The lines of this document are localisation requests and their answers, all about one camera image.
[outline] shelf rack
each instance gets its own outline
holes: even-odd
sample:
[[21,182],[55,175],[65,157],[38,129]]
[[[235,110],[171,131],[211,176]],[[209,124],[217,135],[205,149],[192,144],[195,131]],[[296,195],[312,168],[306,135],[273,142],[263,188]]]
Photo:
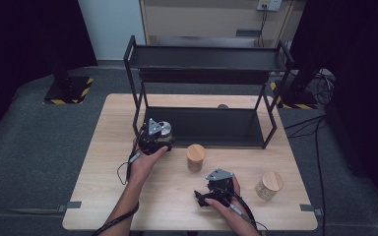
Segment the shelf rack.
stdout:
[[[124,65],[136,105],[133,129],[142,101],[146,104],[144,122],[150,118],[171,124],[177,146],[199,144],[218,147],[266,148],[277,125],[265,87],[271,72],[284,72],[287,79],[293,59],[280,41],[276,48],[152,46],[137,45],[131,36],[124,54]],[[137,95],[131,69],[138,69],[141,88]],[[150,106],[145,83],[259,86],[254,108],[201,108]],[[264,139],[257,108],[264,99],[272,130]]]

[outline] wire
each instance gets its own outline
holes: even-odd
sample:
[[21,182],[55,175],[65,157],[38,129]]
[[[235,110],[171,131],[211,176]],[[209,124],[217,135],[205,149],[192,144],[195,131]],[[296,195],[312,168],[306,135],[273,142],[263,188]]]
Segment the wire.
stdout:
[[314,122],[312,122],[312,123],[310,123],[310,124],[305,125],[304,127],[300,128],[299,130],[297,130],[296,132],[294,132],[293,134],[291,134],[290,136],[288,136],[288,138],[289,138],[289,139],[293,139],[293,138],[299,138],[299,137],[310,136],[310,135],[315,134],[315,132],[316,132],[317,130],[324,128],[324,127],[325,127],[325,124],[324,124],[323,127],[321,127],[321,128],[318,127],[316,130],[314,130],[314,131],[313,131],[312,133],[310,133],[310,134],[305,134],[305,135],[298,135],[298,136],[295,136],[295,134],[297,134],[299,131],[301,131],[301,130],[305,129],[306,127],[308,127],[308,126],[310,126],[310,125],[313,125],[313,124],[315,124],[315,123],[317,123],[317,122],[320,123],[320,121],[321,121],[321,120],[324,120],[324,119],[325,119],[325,117],[322,117],[319,121],[314,121]]
[[260,27],[260,34],[259,34],[259,39],[258,39],[259,46],[260,46],[260,39],[262,40],[262,47],[265,47],[265,43],[263,40],[263,27],[265,26],[265,23],[267,20],[267,12],[268,12],[267,5],[263,5],[262,25]]
[[116,170],[116,175],[118,175],[119,181],[121,181],[121,184],[122,184],[122,185],[126,185],[126,184],[127,184],[127,180],[122,181],[121,176],[119,176],[119,169],[120,169],[124,164],[128,164],[128,162],[124,162],[124,163],[122,163],[122,164],[118,167],[118,169]]
[[100,233],[107,230],[108,228],[114,226],[115,224],[117,224],[117,223],[123,221],[124,219],[130,217],[131,215],[135,214],[139,207],[140,207],[140,202],[137,202],[137,205],[133,209],[131,209],[130,211],[126,212],[125,214],[122,214],[122,215],[116,217],[115,219],[103,224],[97,231],[95,231],[92,234],[92,236],[99,235]]
[[327,105],[334,91],[334,80],[329,76],[324,75],[321,69],[314,77],[313,80],[319,80],[316,86],[317,92],[314,94],[314,97],[322,105]]
[[323,177],[322,177],[322,169],[321,169],[321,160],[320,160],[320,153],[319,153],[319,143],[318,143],[318,131],[322,128],[325,127],[325,125],[323,127],[320,127],[321,125],[321,122],[323,120],[325,120],[326,116],[323,115],[323,116],[318,116],[318,117],[314,117],[314,118],[311,118],[311,119],[308,119],[306,121],[302,121],[302,122],[299,122],[298,124],[296,125],[292,125],[292,126],[289,126],[285,129],[289,129],[289,128],[292,128],[292,127],[295,127],[297,125],[300,125],[300,124],[304,124],[306,122],[309,122],[309,121],[313,121],[315,119],[318,119],[318,121],[314,121],[312,122],[311,124],[315,124],[317,123],[317,126],[315,128],[315,131],[312,132],[312,134],[315,134],[315,150],[316,150],[316,154],[317,154],[317,166],[318,166],[318,174],[319,174],[319,181],[320,181],[320,186],[321,186],[321,198],[322,198],[322,211],[323,211],[323,219],[322,219],[322,236],[325,236],[325,225],[326,225],[326,221],[327,221],[327,213],[326,213],[326,204],[325,204],[325,188],[324,188],[324,180],[323,180]]
[[290,129],[290,128],[293,128],[293,127],[296,127],[298,125],[301,125],[301,124],[304,124],[306,122],[309,122],[309,121],[313,121],[313,120],[316,120],[316,119],[319,119],[319,118],[322,118],[322,117],[325,117],[326,115],[320,115],[320,116],[317,116],[317,117],[314,117],[314,118],[311,118],[311,119],[308,119],[308,120],[305,120],[305,121],[301,121],[297,124],[294,124],[294,125],[291,125],[291,126],[287,126],[287,127],[284,127],[285,130],[287,129]]
[[237,193],[235,193],[235,192],[230,192],[230,191],[227,191],[227,190],[225,190],[225,189],[220,189],[220,188],[215,188],[215,189],[216,189],[216,190],[219,190],[219,191],[221,191],[221,192],[224,192],[224,193],[226,193],[226,194],[232,195],[233,197],[235,197],[235,198],[241,203],[242,207],[245,209],[245,211],[247,211],[247,214],[248,214],[248,218],[247,218],[247,216],[245,216],[244,214],[242,214],[242,215],[240,215],[240,216],[241,216],[244,220],[246,220],[247,222],[251,223],[251,224],[256,228],[256,230],[258,230],[256,224],[260,224],[260,225],[263,226],[266,230],[268,230],[268,228],[267,228],[264,224],[262,224],[262,223],[256,221],[256,219],[254,218],[253,212],[251,212],[250,207],[248,207],[247,203],[245,203],[244,200],[243,200],[243,199],[242,199]]
[[324,190],[324,181],[322,178],[322,171],[321,171],[321,161],[320,161],[320,155],[319,155],[319,145],[318,145],[318,127],[321,123],[322,119],[318,121],[317,124],[317,129],[315,131],[315,149],[317,152],[317,162],[318,162],[318,173],[319,173],[319,180],[320,180],[320,186],[321,186],[321,195],[322,195],[322,210],[323,210],[323,215],[322,215],[322,236],[325,235],[325,223],[327,220],[327,212],[325,208],[325,190]]

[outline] hazard tape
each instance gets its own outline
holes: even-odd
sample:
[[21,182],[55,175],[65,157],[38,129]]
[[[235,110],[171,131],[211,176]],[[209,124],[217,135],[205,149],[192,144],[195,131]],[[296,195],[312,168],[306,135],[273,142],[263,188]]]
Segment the hazard tape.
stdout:
[[85,100],[86,95],[91,89],[91,84],[94,82],[94,79],[88,79],[88,82],[82,91],[81,98],[79,99],[45,99],[44,104],[55,104],[55,105],[64,105],[64,104],[80,104]]
[[[270,83],[270,88],[272,89],[273,94],[278,96],[278,87],[276,86],[276,83],[272,82]],[[315,104],[286,104],[283,102],[282,97],[278,96],[278,99],[276,101],[276,105],[278,108],[287,108],[287,109],[318,109],[318,106]]]

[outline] power outlet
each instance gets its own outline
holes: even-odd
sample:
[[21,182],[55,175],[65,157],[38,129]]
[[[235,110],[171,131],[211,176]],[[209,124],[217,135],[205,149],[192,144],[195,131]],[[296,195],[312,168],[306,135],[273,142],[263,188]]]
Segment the power outlet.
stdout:
[[257,4],[257,11],[264,11],[264,5],[267,6],[267,10],[271,12],[276,12],[281,8],[283,0],[259,0]]
[[259,0],[259,2],[257,3],[257,11],[264,11],[265,5],[267,6],[267,8],[269,8],[270,2],[271,0]]

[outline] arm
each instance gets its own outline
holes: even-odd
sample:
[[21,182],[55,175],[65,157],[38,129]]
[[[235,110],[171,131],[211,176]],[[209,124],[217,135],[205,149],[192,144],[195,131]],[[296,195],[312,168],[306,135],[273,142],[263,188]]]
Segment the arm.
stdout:
[[[141,156],[133,162],[128,184],[105,223],[131,211],[137,205],[144,183],[150,176],[153,166],[166,151],[167,147],[163,147],[152,155],[145,155],[142,153]],[[132,220],[133,216],[130,216],[99,235],[128,236]]]
[[[235,176],[232,177],[232,182],[234,184],[234,192],[237,195],[240,195],[240,186],[238,184]],[[260,236],[259,232],[254,228],[254,226],[243,219],[239,214],[237,214],[230,207],[223,206],[220,202],[214,199],[205,199],[205,202],[211,207],[215,208],[222,216],[225,218],[228,226],[239,236]],[[247,212],[241,205],[241,203],[236,199],[232,198],[231,203],[239,208],[244,215],[247,215]]]

